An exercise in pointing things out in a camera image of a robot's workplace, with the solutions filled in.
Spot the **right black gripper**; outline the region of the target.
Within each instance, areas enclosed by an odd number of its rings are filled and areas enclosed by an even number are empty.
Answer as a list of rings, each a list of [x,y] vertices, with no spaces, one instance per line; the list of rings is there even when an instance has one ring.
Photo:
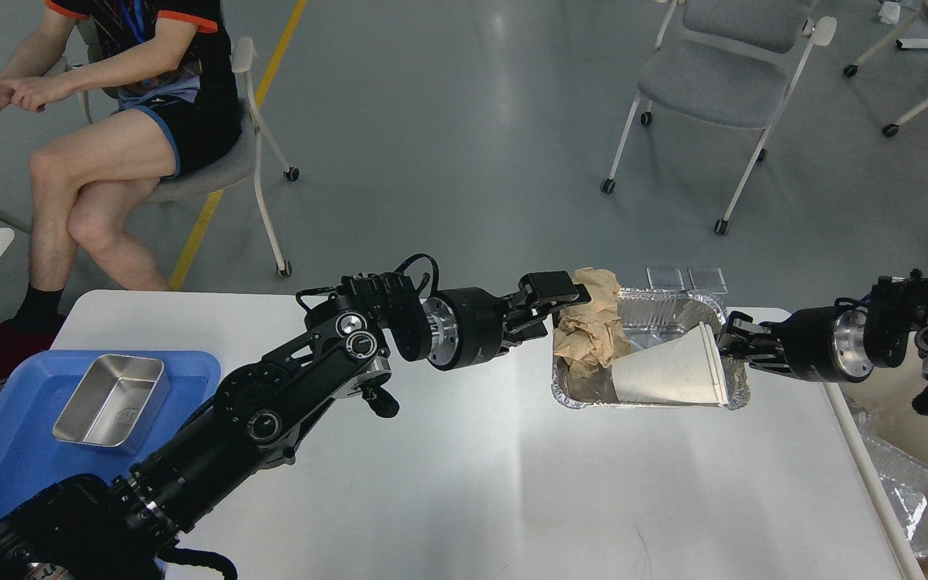
[[[729,313],[719,353],[758,371],[856,384],[874,368],[864,348],[866,320],[866,312],[846,305],[803,309],[763,326],[747,313]]]

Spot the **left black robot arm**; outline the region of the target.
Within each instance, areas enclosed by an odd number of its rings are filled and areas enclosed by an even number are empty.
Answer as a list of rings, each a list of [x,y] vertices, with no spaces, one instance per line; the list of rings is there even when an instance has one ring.
[[[106,483],[92,474],[48,485],[0,519],[0,579],[162,579],[161,565],[237,570],[214,552],[178,547],[224,498],[259,470],[291,465],[306,434],[338,399],[360,397],[379,417],[394,338],[402,359],[449,371],[486,363],[546,335],[545,319],[590,302],[566,271],[522,276],[515,293],[439,290],[432,265],[420,285],[406,272],[343,276],[305,310],[305,332],[222,379],[173,438]]]

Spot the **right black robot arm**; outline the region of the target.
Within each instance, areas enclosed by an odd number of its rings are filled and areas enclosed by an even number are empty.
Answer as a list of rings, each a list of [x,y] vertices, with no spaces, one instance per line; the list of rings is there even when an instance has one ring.
[[[928,278],[881,276],[861,298],[836,298],[829,307],[800,309],[783,321],[757,322],[729,313],[717,339],[724,357],[757,370],[810,382],[858,384],[874,368],[896,368],[913,346],[922,360],[923,391],[913,398],[928,416]]]

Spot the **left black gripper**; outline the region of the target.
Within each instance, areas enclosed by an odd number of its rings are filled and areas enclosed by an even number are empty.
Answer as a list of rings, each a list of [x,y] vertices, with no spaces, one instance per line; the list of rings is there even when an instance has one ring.
[[[519,291],[496,297],[480,288],[435,292],[422,302],[431,333],[428,361],[441,371],[486,363],[548,335],[546,316],[592,301],[567,271],[531,272]]]

